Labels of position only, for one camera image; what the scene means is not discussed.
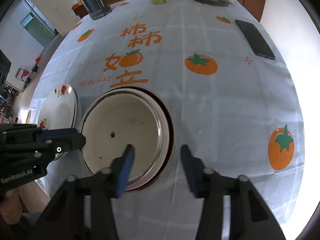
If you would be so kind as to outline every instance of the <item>bowl rim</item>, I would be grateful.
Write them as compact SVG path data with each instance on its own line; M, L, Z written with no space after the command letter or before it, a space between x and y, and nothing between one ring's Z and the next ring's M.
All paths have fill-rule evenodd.
M153 163L150 167L146 169L146 171L143 172L143 174L140 174L139 176L133 178L132 181L130 181L127 184L126 192L132 192L136 190L140 190L144 185L152 184L155 180L154 177L159 177L160 173L164 170L163 165L167 166L169 160L167 158L167 155L172 156L173 147L172 147L172 140L174 138L173 126L169 125L169 122L172 123L172 118L170 116L170 119L168 120L168 113L165 113L163 110L163 107L159 104L160 98L158 95L154 94L151 91L148 91L146 93L146 89L139 87L139 86L121 86L112 90L109 90L105 93L103 93L101 96L99 96L94 102L89 106L89 108L84 113L84 116L81 119L80 125L79 125L79 133L83 132L84 124L90 114L90 112L97 106L98 103L100 103L102 100L104 100L107 97L116 95L116 94L129 94L131 96L134 96L137 100L142 102L153 114L157 129L158 129L158 141L157 141L157 148L156 148L156 154L155 158L153 160ZM80 160L86 170L93 175L94 173L91 171L89 166L84 160L83 157L83 149L80 149L79 151Z

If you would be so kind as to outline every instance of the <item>flower decoration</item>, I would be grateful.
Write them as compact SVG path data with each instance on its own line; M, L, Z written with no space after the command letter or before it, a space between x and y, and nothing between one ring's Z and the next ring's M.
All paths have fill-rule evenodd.
M54 93L57 94L58 97L59 97L59 96L64 96L64 95L68 94L68 93L66 93L66 91L67 91L67 86L66 86L66 85L63 85L62 88L61 88L61 90L55 89L55 90L54 90Z
M39 124L39 128L46 128L45 125L47 123L47 119L44 118L43 120L41 120L40 124Z

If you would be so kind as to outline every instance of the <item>green door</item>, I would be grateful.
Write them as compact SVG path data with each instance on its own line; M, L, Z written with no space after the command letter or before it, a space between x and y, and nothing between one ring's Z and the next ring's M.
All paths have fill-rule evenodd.
M54 38L54 34L44 27L44 25L34 16L32 18L29 17L28 21L22 25L32 35L32 37L34 37L36 41L38 41L44 47L46 47Z

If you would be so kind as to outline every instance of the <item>person's hand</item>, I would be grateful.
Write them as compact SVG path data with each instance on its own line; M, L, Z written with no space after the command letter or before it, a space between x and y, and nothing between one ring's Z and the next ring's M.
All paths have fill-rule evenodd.
M5 193L4 200L0 202L0 214L8 225L16 224L22 216L22 206L17 188Z

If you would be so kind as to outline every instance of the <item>metal screw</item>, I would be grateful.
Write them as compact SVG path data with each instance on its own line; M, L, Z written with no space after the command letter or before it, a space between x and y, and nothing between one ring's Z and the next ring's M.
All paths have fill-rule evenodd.
M36 153L34 154L34 157L40 158L40 157L41 157L41 153L36 152Z
M240 175L238 179L242 182L247 182L249 180L249 178L246 175Z
M214 174L213 168L204 168L204 169L203 169L203 172L204 172L205 174Z
M66 180L68 181L68 182L73 182L73 181L75 181L76 180L76 176L75 175L69 175L69 176L67 176L66 177Z
M112 172L112 169L111 168L103 168L100 172L104 175L107 175Z

